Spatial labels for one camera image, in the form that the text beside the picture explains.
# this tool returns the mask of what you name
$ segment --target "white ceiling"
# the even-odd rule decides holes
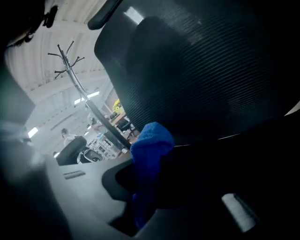
[[[92,98],[99,108],[113,89],[106,71],[94,54],[94,45],[101,30],[91,31],[87,27],[89,19],[104,2],[105,0],[48,1],[47,11],[52,5],[59,6],[53,27],[40,27],[30,43],[10,48],[6,52],[6,63],[12,75],[36,104],[26,128],[38,128],[31,140],[43,153],[52,154],[62,150],[62,128],[83,135],[88,124],[88,112],[84,104],[74,107],[74,101],[80,96],[67,74],[54,79],[57,75],[54,71],[62,70],[63,64],[59,57],[47,54],[59,53],[57,44],[67,50],[74,41],[68,54],[71,63],[77,56],[85,57],[73,69],[89,93],[100,92]]]

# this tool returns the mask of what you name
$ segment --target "ceiling light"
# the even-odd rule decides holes
[[[98,95],[98,94],[99,94],[99,92],[94,92],[94,93],[92,93],[92,94],[89,94],[89,95],[88,95],[88,98],[91,98],[91,97],[96,96],[96,95]]]
[[[56,153],[56,154],[54,155],[54,158],[56,158],[59,154],[60,154],[60,152]]]
[[[99,91],[98,91],[98,92],[91,93],[91,94],[89,94],[87,97],[88,97],[88,98],[91,98],[91,97],[96,96],[96,95],[98,95],[98,94],[99,94]],[[79,99],[75,100],[75,101],[74,101],[74,105],[80,103],[81,101],[84,101],[84,98],[79,98]]]
[[[80,103],[80,101],[81,101],[81,99],[77,99],[74,101],[74,104],[76,105],[76,104]]]
[[[30,130],[28,132],[28,136],[29,138],[31,138],[34,134],[36,134],[38,132],[38,129],[36,127],[34,127],[32,130]]]
[[[138,25],[144,19],[133,7],[128,8],[124,14]]]

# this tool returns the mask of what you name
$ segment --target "coat rack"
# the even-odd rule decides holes
[[[86,90],[84,89],[84,87],[82,86],[82,84],[80,83],[79,79],[77,78],[75,72],[73,71],[72,67],[78,63],[79,61],[81,61],[83,58],[77,57],[77,59],[75,60],[75,62],[71,65],[69,63],[68,60],[68,52],[71,48],[71,46],[73,45],[74,41],[72,41],[70,47],[67,49],[66,54],[64,53],[63,50],[61,50],[60,45],[58,44],[57,47],[60,51],[60,55],[58,54],[54,54],[54,53],[48,53],[48,55],[52,55],[52,56],[58,56],[62,59],[62,62],[65,66],[65,70],[63,71],[54,71],[55,73],[58,73],[55,77],[55,79],[57,79],[57,77],[62,74],[67,72],[67,74],[69,75],[72,84],[74,85],[74,87],[77,89],[77,91],[79,92],[79,94],[81,95],[81,97],[84,99],[86,105],[90,108],[90,110],[95,114],[95,116],[100,120],[100,122],[109,130],[111,131],[111,133],[119,140],[120,143],[122,143],[124,145],[124,147],[126,147],[127,149],[130,149],[131,144],[118,132],[118,130],[110,124],[110,122],[102,115],[102,113],[98,110],[98,108],[96,107],[96,105],[87,97],[88,93],[86,92]]]

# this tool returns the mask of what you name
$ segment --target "blue cloth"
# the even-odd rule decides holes
[[[130,151],[135,164],[137,192],[133,195],[135,225],[141,229],[156,209],[160,157],[174,147],[170,132],[157,122],[145,125]]]

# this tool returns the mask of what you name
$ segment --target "office desk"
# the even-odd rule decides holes
[[[113,120],[113,121],[111,122],[111,124],[112,124],[113,126],[117,125],[118,121],[120,121],[120,120],[121,120],[122,118],[124,118],[124,117],[126,117],[126,113],[125,113],[125,112],[122,112],[118,117],[116,117],[115,120]]]

